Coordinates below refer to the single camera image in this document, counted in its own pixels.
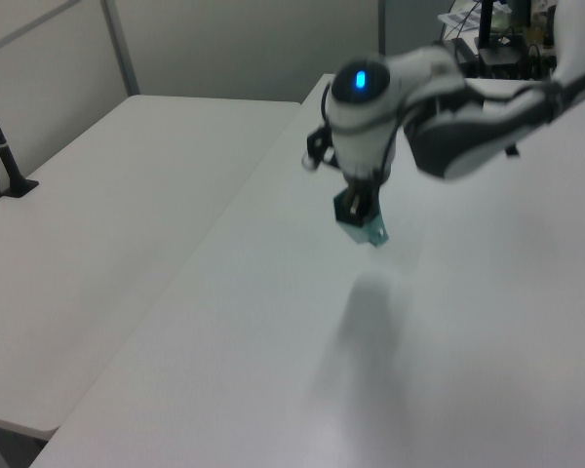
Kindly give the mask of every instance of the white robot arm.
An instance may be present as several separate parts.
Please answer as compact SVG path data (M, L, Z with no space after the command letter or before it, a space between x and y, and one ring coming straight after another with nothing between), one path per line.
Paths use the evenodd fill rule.
M379 189L390 176L400 128L421 171L453 179L471 174L585 98L585 2L558 3L553 79L531 83L512 98L470 87L440 47L353 61L337 73L323 98L325 125L309 136L304 165L316 170L333 148L328 164L348 184L334 199L336 219L356 241L378 246L387 240ZM488 114L487 100L507 105Z

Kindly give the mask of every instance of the black stand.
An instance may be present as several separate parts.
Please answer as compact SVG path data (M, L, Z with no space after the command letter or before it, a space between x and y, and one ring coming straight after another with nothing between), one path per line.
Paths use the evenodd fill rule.
M39 185L39 182L35 180L27 180L20 173L20 169L16 163L16 160L11 153L11 148L4 138L2 129L0 128L0 160L7 170L9 175L9 188L2 193L5 197L21 198L30 190Z
M479 23L479 49L489 47L489 34L491 33L491 16L494 13L494 0L481 2L481 22Z

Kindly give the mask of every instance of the wall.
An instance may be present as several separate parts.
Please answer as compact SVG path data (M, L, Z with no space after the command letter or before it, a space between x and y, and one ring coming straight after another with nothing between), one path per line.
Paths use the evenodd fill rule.
M143 94L302 101L378 51L374 0L109 0Z
M440 39L438 15L452 0L385 0L386 55L409 52Z
M82 0L0 49L0 124L25 176L126 96L99 0Z
M0 42L78 0L0 0Z

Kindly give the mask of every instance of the floor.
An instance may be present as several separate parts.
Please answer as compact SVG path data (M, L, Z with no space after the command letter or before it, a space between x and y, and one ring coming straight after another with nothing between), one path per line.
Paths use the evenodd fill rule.
M28 468L45 445L45 441L0 429L0 468Z

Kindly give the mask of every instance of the white table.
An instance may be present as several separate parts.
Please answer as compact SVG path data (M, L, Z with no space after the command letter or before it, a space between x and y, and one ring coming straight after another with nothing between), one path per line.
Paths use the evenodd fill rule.
M34 468L585 468L585 103L449 184L399 136L376 250L300 165L326 79Z
M54 433L298 108L132 97L0 200L0 427Z

